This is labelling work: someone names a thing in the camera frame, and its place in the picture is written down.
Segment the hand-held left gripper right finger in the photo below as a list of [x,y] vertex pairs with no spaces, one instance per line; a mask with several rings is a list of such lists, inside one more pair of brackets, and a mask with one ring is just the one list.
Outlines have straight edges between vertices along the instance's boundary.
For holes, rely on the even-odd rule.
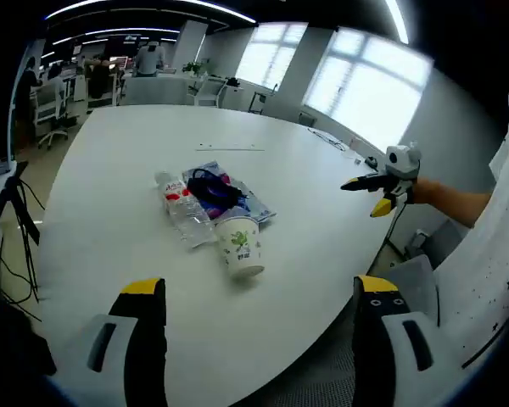
[[439,406],[438,331],[392,282],[356,276],[354,406]]

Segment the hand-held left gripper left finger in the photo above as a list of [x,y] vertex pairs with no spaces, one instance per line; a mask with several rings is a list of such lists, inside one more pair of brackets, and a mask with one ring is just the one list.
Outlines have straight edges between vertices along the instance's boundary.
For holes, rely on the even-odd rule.
[[165,280],[124,287],[61,348],[68,406],[166,406]]

